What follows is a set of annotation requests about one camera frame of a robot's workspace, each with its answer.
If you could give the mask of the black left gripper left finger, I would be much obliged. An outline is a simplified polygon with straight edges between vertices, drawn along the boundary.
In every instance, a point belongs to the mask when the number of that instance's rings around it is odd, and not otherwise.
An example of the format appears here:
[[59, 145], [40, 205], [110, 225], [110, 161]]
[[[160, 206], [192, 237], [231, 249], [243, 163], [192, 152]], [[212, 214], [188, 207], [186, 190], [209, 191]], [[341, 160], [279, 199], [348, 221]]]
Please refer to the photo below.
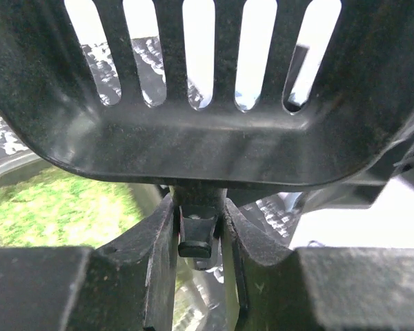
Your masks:
[[0, 248], [0, 330], [170, 330], [174, 205], [90, 247]]

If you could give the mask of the dark green litter box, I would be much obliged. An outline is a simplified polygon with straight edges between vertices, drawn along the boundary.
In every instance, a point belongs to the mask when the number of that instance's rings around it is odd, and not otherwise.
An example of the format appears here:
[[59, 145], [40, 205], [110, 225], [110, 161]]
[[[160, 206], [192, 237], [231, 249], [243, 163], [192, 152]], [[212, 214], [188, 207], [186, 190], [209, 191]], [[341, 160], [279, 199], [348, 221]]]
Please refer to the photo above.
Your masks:
[[0, 159], [0, 247], [97, 248], [141, 221], [151, 203], [144, 185], [86, 179], [32, 152]]

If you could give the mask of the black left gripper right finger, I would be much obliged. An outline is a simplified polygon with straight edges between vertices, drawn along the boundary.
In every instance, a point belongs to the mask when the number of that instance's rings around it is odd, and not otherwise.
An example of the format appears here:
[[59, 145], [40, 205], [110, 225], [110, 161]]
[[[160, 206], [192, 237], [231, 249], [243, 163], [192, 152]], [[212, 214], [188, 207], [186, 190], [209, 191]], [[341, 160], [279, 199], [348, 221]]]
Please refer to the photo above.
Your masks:
[[290, 250], [227, 201], [228, 330], [414, 330], [414, 249]]

